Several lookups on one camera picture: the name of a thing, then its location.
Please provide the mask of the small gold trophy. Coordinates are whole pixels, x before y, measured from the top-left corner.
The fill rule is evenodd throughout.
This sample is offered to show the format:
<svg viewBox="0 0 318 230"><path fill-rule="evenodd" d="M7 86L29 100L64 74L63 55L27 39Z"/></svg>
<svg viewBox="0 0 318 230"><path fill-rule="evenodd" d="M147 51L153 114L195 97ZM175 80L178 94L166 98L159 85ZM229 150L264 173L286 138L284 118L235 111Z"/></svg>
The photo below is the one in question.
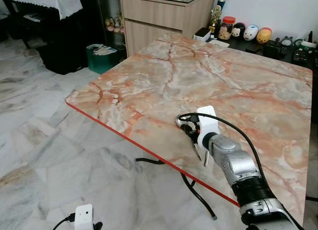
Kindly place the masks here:
<svg viewBox="0 0 318 230"><path fill-rule="evenodd" d="M210 17L210 21L208 25L211 35L214 35L214 33L216 32L215 30L217 27L218 20L220 19L220 16L221 16L221 10L222 10L222 7L220 5L215 5L213 9L211 10L211 17Z"/></svg>

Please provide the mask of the yellow orange round figurine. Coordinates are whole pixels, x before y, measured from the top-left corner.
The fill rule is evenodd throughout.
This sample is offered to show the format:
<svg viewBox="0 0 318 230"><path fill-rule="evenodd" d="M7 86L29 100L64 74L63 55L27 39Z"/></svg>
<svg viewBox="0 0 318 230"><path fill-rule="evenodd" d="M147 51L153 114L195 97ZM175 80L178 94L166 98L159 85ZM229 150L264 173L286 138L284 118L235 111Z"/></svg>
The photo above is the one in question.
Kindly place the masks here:
<svg viewBox="0 0 318 230"><path fill-rule="evenodd" d="M259 44L266 44L272 37L272 30L268 27L263 27L256 35L256 41Z"/></svg>

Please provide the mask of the black low side table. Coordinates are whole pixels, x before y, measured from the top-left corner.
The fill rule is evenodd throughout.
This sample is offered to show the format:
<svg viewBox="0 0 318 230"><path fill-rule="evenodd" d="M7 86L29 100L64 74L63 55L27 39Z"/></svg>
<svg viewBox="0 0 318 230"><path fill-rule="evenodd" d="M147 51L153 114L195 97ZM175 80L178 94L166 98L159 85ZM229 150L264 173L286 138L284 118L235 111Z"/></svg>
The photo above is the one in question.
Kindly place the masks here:
<svg viewBox="0 0 318 230"><path fill-rule="evenodd" d="M248 53L256 54L262 57L273 58L275 60L283 61L289 64L295 64L301 67L311 69L312 71L318 71L317 52L312 53L312 57L306 58L307 61L300 62L294 61L294 51L297 50L293 46L282 46L274 44L275 41L269 41L267 44L258 44L255 40L245 41L243 38L229 39L227 41L220 40L229 44L229 48L237 49L239 51L245 51Z"/></svg>

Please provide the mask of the clear jar with red lid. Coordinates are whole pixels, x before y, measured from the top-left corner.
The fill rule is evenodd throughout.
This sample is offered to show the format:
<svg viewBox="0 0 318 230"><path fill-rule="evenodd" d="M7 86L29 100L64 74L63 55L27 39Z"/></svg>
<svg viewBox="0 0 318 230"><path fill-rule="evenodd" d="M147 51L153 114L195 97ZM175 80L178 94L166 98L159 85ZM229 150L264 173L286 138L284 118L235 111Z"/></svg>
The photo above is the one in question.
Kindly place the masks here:
<svg viewBox="0 0 318 230"><path fill-rule="evenodd" d="M236 23L236 18L232 16L224 16L221 24L218 27L217 38L222 41L227 41L232 37L232 29Z"/></svg>

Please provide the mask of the light wooden cabinet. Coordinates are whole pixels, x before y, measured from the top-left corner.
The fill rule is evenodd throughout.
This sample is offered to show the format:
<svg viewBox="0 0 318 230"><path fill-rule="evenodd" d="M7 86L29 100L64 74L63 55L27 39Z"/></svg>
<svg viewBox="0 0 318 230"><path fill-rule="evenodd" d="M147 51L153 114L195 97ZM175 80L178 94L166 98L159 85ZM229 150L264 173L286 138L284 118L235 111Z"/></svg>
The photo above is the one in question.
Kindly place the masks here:
<svg viewBox="0 0 318 230"><path fill-rule="evenodd" d="M119 0L127 56L166 33L193 37L208 25L216 0Z"/></svg>

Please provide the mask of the small white box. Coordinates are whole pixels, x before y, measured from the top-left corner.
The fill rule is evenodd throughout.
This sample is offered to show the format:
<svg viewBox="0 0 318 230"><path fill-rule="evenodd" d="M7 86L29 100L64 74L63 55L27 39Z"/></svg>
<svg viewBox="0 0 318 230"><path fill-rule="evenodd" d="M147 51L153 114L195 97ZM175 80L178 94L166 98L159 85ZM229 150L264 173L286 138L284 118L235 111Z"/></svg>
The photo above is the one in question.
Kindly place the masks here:
<svg viewBox="0 0 318 230"><path fill-rule="evenodd" d="M194 35L196 41L208 42L211 39L212 33L209 28L200 28Z"/></svg>

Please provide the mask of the black metal table leg frame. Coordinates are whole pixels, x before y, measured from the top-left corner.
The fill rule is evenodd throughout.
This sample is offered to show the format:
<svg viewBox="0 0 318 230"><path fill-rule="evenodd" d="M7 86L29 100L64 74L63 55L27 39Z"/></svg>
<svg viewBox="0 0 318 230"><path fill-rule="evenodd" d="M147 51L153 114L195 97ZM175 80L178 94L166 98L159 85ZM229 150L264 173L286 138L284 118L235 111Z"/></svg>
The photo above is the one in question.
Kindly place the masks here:
<svg viewBox="0 0 318 230"><path fill-rule="evenodd" d="M141 162L141 161L142 162L148 162L150 164L155 164L155 165L165 164L165 162L163 162L161 160L153 160L153 159L148 159L148 158L143 158L143 157L134 159L134 162ZM202 196L200 196L200 194L198 194L198 192L195 191L195 189L194 189L194 185L196 184L195 180L188 181L188 178L183 173L181 173L181 177L182 177L182 180L183 180L184 184L186 184L186 186L188 187L189 191L191 192L191 194L193 194L193 196L195 196L195 198L197 198L197 200L200 201L200 203L202 203L202 205L204 205L204 207L207 210L207 212L209 212L211 218L214 221L218 220L218 217L214 213L213 208L211 208L209 203L207 203L207 201L205 201L204 198L202 198Z"/></svg>

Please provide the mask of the black storage box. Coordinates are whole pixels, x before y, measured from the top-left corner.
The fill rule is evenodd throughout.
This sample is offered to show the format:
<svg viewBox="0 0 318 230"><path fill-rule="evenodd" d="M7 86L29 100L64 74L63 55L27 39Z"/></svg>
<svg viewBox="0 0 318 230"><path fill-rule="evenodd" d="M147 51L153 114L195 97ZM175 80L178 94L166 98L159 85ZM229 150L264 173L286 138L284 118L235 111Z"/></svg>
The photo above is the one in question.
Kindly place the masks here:
<svg viewBox="0 0 318 230"><path fill-rule="evenodd" d="M65 75L88 67L86 45L57 42L39 46L36 50L45 68L53 73Z"/></svg>

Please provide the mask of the black bear figurine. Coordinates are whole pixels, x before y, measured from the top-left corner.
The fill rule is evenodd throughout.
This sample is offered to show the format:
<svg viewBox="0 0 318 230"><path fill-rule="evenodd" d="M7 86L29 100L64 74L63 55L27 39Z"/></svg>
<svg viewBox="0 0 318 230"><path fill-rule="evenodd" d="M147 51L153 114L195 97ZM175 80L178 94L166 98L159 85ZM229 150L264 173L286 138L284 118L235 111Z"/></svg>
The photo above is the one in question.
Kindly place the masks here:
<svg viewBox="0 0 318 230"><path fill-rule="evenodd" d="M231 37L233 39L240 39L243 40L244 39L244 33L246 30L246 25L242 22L238 22L236 24L234 24L234 27L231 31Z"/></svg>

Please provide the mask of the green storage bin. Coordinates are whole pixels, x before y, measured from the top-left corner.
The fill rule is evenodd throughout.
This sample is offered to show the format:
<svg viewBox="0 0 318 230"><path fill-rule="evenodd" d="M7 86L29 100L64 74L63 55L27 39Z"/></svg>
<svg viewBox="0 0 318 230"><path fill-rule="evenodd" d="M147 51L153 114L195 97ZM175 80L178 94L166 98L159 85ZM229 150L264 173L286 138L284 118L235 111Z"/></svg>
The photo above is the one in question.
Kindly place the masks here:
<svg viewBox="0 0 318 230"><path fill-rule="evenodd" d="M91 44L85 51L88 68L98 74L106 73L126 57L126 48L123 45Z"/></svg>

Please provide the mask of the white round animal figurine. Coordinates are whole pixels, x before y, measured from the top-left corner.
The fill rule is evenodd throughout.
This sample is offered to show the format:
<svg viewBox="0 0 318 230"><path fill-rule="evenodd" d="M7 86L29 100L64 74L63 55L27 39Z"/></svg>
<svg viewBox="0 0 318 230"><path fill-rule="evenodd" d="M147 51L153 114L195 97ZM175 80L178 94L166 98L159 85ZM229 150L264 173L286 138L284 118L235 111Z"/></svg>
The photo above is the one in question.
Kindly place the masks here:
<svg viewBox="0 0 318 230"><path fill-rule="evenodd" d="M252 41L256 38L257 33L259 32L259 27L256 25L246 26L246 29L243 33L243 39L245 41Z"/></svg>

